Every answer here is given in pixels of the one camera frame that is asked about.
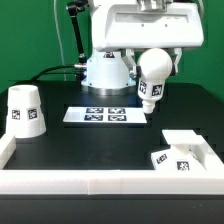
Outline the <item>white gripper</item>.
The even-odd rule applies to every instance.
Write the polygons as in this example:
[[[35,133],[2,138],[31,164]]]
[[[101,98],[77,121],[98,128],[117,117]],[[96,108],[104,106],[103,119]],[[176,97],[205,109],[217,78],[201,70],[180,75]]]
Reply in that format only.
[[[137,78],[133,49],[174,48],[172,75],[178,74],[181,48],[204,40],[197,5],[174,2],[165,12],[141,12],[136,2],[104,2],[92,14],[92,44],[97,51],[121,51],[129,77]]]

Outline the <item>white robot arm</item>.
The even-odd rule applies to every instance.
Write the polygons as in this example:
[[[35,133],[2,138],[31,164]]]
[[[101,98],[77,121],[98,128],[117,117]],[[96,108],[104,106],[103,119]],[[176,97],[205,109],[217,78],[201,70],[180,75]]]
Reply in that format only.
[[[137,90],[159,98],[182,50],[202,45],[198,5],[175,0],[89,0],[92,54],[82,88],[100,95]]]

